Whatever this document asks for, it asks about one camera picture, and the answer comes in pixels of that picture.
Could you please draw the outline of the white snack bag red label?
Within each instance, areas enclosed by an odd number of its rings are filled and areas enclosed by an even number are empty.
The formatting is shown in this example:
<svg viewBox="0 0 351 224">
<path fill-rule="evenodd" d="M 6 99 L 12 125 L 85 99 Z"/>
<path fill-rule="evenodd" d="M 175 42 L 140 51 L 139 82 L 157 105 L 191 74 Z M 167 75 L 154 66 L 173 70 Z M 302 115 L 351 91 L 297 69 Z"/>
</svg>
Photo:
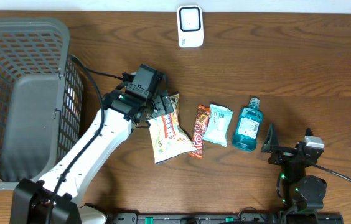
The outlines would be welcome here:
<svg viewBox="0 0 351 224">
<path fill-rule="evenodd" d="M 169 98 L 173 112 L 149 120 L 155 164 L 196 150 L 179 125 L 179 94 L 171 95 Z"/>
</svg>

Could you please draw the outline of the white barcode scanner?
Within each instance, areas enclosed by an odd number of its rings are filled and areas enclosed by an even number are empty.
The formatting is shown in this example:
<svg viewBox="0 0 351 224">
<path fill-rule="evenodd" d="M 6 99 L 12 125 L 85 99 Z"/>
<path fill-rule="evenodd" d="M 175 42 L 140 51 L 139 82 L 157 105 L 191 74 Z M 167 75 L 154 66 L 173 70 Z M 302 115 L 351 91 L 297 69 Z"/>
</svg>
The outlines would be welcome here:
<svg viewBox="0 0 351 224">
<path fill-rule="evenodd" d="M 178 45 L 181 48 L 200 47 L 204 42 L 203 11 L 198 5 L 177 9 Z"/>
</svg>

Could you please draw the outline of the brown chocolate bar wrapper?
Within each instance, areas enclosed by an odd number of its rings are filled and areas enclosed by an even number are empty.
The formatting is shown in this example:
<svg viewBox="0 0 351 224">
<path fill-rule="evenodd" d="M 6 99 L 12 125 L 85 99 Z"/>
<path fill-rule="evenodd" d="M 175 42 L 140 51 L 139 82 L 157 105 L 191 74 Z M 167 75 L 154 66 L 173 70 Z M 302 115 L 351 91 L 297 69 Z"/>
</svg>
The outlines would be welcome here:
<svg viewBox="0 0 351 224">
<path fill-rule="evenodd" d="M 194 145 L 195 150 L 189 153 L 189 155 L 192 157 L 196 157 L 198 159 L 203 158 L 203 136 L 207 130 L 207 126 L 210 119 L 210 113 L 211 111 L 209 107 L 198 105 L 197 116 L 194 125 L 194 133 L 192 136 L 192 144 Z"/>
</svg>

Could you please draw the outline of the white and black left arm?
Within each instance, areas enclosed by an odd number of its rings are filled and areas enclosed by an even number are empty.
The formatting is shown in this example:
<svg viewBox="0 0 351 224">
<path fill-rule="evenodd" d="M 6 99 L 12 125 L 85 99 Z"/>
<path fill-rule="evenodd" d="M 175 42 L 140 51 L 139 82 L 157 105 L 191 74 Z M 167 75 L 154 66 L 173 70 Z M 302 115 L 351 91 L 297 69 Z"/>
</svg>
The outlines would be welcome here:
<svg viewBox="0 0 351 224">
<path fill-rule="evenodd" d="M 11 223 L 106 223 L 108 215 L 81 201 L 112 152 L 142 123 L 173 111 L 167 77 L 147 65 L 123 75 L 114 90 L 99 96 L 91 126 L 51 170 L 14 189 Z"/>
</svg>

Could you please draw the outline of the blue mouthwash bottle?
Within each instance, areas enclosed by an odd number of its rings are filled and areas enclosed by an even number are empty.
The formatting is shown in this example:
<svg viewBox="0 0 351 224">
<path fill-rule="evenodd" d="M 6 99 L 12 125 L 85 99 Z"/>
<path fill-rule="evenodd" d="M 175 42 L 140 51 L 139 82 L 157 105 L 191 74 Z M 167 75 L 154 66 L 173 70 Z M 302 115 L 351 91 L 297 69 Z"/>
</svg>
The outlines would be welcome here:
<svg viewBox="0 0 351 224">
<path fill-rule="evenodd" d="M 251 98 L 247 107 L 241 110 L 232 145 L 243 151 L 252 152 L 256 149 L 257 137 L 263 122 L 263 114 L 259 110 L 260 99 Z"/>
</svg>

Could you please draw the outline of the grey plastic shopping basket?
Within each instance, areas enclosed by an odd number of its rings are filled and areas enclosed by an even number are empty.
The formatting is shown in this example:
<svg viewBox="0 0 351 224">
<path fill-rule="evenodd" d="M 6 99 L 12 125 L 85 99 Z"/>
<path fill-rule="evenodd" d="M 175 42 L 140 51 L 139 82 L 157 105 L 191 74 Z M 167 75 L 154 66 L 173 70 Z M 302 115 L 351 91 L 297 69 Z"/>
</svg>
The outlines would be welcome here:
<svg viewBox="0 0 351 224">
<path fill-rule="evenodd" d="M 53 18 L 0 19 L 0 190 L 37 181 L 78 141 L 83 84 Z"/>
</svg>

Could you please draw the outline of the teal wet wipes pack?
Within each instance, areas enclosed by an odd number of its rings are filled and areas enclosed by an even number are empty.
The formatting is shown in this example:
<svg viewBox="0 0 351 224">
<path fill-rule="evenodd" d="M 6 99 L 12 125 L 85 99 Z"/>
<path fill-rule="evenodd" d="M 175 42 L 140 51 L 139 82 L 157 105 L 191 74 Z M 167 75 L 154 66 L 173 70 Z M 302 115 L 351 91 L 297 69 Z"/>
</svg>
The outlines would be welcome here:
<svg viewBox="0 0 351 224">
<path fill-rule="evenodd" d="M 227 131 L 233 111 L 224 106 L 210 105 L 210 118 L 203 140 L 227 147 Z"/>
</svg>

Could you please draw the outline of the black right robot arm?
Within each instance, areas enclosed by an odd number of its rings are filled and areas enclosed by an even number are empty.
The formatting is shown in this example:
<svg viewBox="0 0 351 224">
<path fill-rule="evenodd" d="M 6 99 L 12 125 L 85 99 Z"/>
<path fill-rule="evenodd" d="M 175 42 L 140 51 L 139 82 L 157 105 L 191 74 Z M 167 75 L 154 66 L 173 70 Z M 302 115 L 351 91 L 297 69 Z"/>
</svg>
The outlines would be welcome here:
<svg viewBox="0 0 351 224">
<path fill-rule="evenodd" d="M 280 146 L 274 125 L 269 126 L 261 152 L 270 154 L 269 164 L 281 166 L 279 184 L 287 208 L 305 212 L 324 207 L 326 181 L 306 174 L 306 168 L 317 163 L 324 147 L 322 139 L 314 136 L 310 128 L 294 147 Z"/>
</svg>

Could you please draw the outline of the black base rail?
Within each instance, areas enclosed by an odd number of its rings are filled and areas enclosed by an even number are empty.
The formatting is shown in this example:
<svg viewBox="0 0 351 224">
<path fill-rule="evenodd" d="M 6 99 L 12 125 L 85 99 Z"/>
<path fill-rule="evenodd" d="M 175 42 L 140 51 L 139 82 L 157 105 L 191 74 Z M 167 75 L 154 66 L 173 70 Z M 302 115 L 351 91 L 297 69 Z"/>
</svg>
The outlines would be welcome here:
<svg viewBox="0 0 351 224">
<path fill-rule="evenodd" d="M 109 215 L 109 224 L 215 224 L 215 223 L 318 223 L 343 224 L 341 215 L 288 215 L 278 218 L 275 214 L 242 213 L 241 215 L 137 215 L 135 213 L 118 213 Z"/>
</svg>

